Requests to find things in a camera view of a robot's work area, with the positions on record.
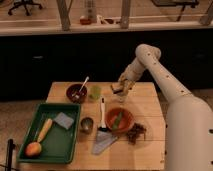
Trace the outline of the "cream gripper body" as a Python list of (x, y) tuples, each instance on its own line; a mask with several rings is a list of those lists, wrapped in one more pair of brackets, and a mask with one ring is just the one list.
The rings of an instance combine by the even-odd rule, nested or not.
[(134, 86), (135, 82), (128, 80), (126, 78), (126, 75), (124, 73), (121, 74), (121, 76), (118, 79), (120, 88), (121, 88), (121, 94), (122, 95), (127, 95), (128, 92), (132, 89), (132, 87)]

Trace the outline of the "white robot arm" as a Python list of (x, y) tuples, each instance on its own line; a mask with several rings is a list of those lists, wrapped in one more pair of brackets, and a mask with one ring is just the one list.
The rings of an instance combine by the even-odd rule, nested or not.
[(213, 110), (160, 62), (159, 48), (141, 44), (119, 78), (127, 95), (148, 70), (168, 101), (164, 171), (213, 171)]

